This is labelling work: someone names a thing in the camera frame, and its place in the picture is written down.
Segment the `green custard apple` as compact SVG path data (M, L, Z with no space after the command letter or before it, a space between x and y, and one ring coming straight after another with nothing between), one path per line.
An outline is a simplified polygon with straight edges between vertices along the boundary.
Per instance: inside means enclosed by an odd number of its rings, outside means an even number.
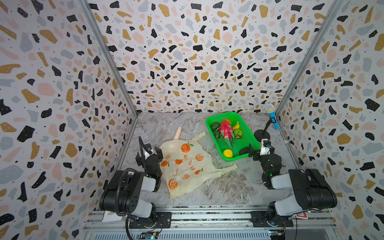
M234 130L234 136L235 136L235 139L242 139L243 136L244 136L244 133L241 129L235 129Z

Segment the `yellow lemon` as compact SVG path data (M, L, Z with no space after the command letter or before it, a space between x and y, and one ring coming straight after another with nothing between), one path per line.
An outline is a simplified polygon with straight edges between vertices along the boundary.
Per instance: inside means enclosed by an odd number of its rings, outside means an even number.
M226 158L231 159L231 158L233 158L233 151L230 150L230 149L224 150L224 151L223 151L223 155L224 155Z

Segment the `yellow banana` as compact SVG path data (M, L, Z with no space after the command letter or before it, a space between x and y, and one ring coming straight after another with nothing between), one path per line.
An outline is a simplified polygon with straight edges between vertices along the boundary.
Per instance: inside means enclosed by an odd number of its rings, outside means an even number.
M233 126L233 129L236 130L236 129L239 129L240 128L240 124L239 122L237 122L237 124L235 126Z

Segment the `pink dragon fruit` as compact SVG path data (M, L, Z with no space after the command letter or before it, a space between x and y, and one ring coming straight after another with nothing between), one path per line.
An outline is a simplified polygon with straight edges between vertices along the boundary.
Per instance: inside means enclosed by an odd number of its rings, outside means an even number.
M221 138L225 141L227 146L232 149L233 148L233 141L234 141L234 129L232 125L229 125L228 123L224 122L223 124L221 123L220 126L220 134Z

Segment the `cream plastic bag orange print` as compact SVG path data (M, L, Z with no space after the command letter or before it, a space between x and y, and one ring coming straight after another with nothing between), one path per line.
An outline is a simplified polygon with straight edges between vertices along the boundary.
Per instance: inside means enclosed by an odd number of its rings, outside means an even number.
M205 181L216 179L237 169L237 165L217 169L212 156L206 152L198 141L206 133L201 133L192 140L174 139L160 146L163 160L160 163L162 177L170 193L175 199L197 189Z

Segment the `dark green avocado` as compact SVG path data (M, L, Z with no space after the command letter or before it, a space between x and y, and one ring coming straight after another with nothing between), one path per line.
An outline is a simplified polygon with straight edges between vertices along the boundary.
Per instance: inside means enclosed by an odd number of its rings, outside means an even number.
M210 125L210 129L212 131L218 131L220 129L220 126L221 126L221 123L219 122L213 122L211 125Z
M213 135L215 137L215 139L220 139L221 138L221 134L219 131L213 131Z

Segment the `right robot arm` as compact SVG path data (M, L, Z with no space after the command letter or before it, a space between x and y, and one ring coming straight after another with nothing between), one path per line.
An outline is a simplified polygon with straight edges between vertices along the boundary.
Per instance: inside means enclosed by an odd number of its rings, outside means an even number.
M247 154L254 161L260 162L263 169L262 181L267 189L293 191L293 195L269 203L265 219L271 226L278 226L296 214L337 206L337 196L319 170L289 169L282 174L282 158L275 154L275 148L269 141L260 150L249 145L240 150L240 154Z

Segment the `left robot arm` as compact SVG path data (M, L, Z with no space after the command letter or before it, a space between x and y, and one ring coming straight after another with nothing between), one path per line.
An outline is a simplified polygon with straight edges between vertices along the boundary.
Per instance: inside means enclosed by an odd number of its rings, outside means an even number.
M146 221L154 224L157 210L153 203L140 199L142 192L157 192L163 175L160 162L163 160L162 150L149 144L140 148L136 156L139 172L132 168L118 170L104 190L99 207L102 211L116 214L119 217L130 217L135 221Z

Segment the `black microphone stand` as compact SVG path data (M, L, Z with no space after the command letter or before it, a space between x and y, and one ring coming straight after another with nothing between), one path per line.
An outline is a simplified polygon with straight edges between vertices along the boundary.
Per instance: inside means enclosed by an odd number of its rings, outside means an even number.
M272 120L268 120L264 129L259 129L254 132L254 137L257 139L258 142L261 142L262 139L267 139L267 140L271 139L271 135L267 131L271 123L272 123Z

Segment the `green plastic basket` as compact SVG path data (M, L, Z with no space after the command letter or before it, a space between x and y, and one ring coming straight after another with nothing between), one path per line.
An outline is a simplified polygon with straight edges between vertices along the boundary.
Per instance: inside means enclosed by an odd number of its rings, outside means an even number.
M206 120L207 128L214 140L220 156L226 162L247 157L246 150L260 150L260 144L254 137L242 117L233 112L210 116Z

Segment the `blue toy microphone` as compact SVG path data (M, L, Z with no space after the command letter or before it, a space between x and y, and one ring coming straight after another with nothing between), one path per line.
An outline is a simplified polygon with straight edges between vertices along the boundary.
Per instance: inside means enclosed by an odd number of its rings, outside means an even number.
M276 113L275 113L274 105L273 104L266 105L266 112L269 114L270 120L274 124L275 129L279 130L279 124L278 124L277 119L276 119Z

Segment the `wooden rolling pin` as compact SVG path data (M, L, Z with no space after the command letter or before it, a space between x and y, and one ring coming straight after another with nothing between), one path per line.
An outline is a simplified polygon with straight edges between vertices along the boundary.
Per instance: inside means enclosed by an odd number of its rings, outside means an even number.
M174 140L178 140L180 138L181 132L182 132L182 127L178 127L178 129L175 133L175 136L174 136Z

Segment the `red card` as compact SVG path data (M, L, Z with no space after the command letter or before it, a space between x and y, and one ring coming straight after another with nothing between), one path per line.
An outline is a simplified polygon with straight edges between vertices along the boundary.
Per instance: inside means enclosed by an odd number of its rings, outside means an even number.
M298 214L296 214L296 218L298 218L298 219L308 219L308 214L307 214L307 212L302 212L302 213L298 213Z

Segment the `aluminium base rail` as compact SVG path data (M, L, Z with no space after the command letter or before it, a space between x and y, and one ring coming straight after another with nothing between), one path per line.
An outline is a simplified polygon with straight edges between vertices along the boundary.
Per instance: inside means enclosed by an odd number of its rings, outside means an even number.
M290 217L278 227L266 223L266 206L171 206L159 208L158 227L134 229L125 220L107 222L93 211L84 227L86 240L340 240L329 211Z

